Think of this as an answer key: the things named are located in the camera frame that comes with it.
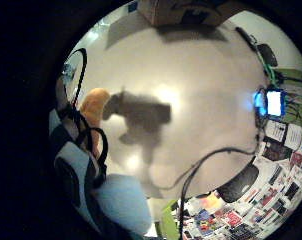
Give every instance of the poster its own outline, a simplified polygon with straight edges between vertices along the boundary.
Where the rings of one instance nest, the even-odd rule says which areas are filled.
[[[249,240],[254,237],[254,233],[251,228],[246,224],[241,224],[236,228],[230,229],[231,239],[234,240]]]
[[[287,126],[285,123],[269,120],[265,127],[265,134],[269,138],[282,142],[286,128]]]
[[[266,142],[262,156],[271,161],[290,158],[292,150],[278,142]]]
[[[284,146],[297,151],[302,146],[302,127],[292,124],[289,124],[287,136],[284,142]]]
[[[237,227],[242,223],[242,217],[234,210],[230,210],[221,216],[221,220],[230,227]]]
[[[293,153],[290,158],[290,168],[293,167],[293,165],[296,165],[298,167],[302,166],[302,154],[300,153]]]
[[[221,222],[206,210],[200,211],[199,214],[195,216],[195,221],[203,236],[209,236],[223,226]]]
[[[276,201],[276,203],[272,206],[272,209],[278,212],[281,216],[283,216],[287,212],[287,208],[285,208],[286,202],[281,198]]]
[[[253,207],[250,212],[246,216],[244,216],[244,219],[246,223],[251,226],[255,227],[258,226],[258,224],[263,220],[265,215],[265,211]]]

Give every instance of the white floor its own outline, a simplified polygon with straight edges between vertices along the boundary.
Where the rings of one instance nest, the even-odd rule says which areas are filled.
[[[136,127],[135,145],[123,144],[121,116],[102,123],[108,135],[108,170],[134,175],[147,196],[177,198],[174,180],[211,150],[225,146],[254,148],[252,94],[265,83],[256,55],[227,22],[215,31],[203,26],[149,25],[137,12],[98,33],[88,49],[84,93],[102,87],[111,94],[124,88],[149,95],[172,108],[171,122],[156,133]],[[250,157],[221,154],[206,162],[189,195],[212,190],[230,180]]]

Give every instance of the cardboard box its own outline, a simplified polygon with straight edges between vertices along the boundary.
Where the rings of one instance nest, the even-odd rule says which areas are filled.
[[[235,0],[140,0],[138,11],[153,25],[218,26],[249,8]]]

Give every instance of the wire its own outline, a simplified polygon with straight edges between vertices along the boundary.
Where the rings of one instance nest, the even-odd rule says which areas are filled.
[[[218,154],[218,153],[223,153],[223,152],[227,152],[227,153],[232,153],[232,152],[237,152],[237,153],[241,153],[241,154],[245,154],[245,155],[253,155],[256,152],[257,147],[254,149],[254,151],[248,152],[248,151],[244,151],[235,147],[224,147],[224,148],[220,148],[217,150],[214,150],[210,153],[208,153],[207,155],[205,155],[203,158],[201,158],[197,163],[196,163],[196,167],[193,169],[192,173],[188,176],[188,178],[186,179],[186,181],[183,184],[183,188],[182,188],[182,192],[181,192],[181,200],[180,200],[180,214],[179,214],[179,235],[180,235],[180,240],[183,240],[183,213],[184,213],[184,202],[185,202],[185,197],[186,197],[186,193],[187,190],[194,178],[194,176],[196,175],[196,173],[198,172],[199,168],[202,166],[202,164],[209,159],[210,157]]]
[[[72,52],[70,54],[70,56],[68,57],[67,61],[70,59],[71,56],[73,56],[77,52],[81,53],[83,63],[82,63],[81,74],[80,74],[80,78],[79,78],[79,82],[78,82],[77,92],[75,94],[75,98],[74,98],[73,103],[72,103],[73,109],[76,109],[76,103],[78,101],[78,97],[79,97],[79,94],[80,94],[80,89],[82,87],[84,73],[85,73],[85,69],[87,67],[87,61],[88,61],[87,51],[84,48],[79,48],[79,49],[75,50],[74,52]]]

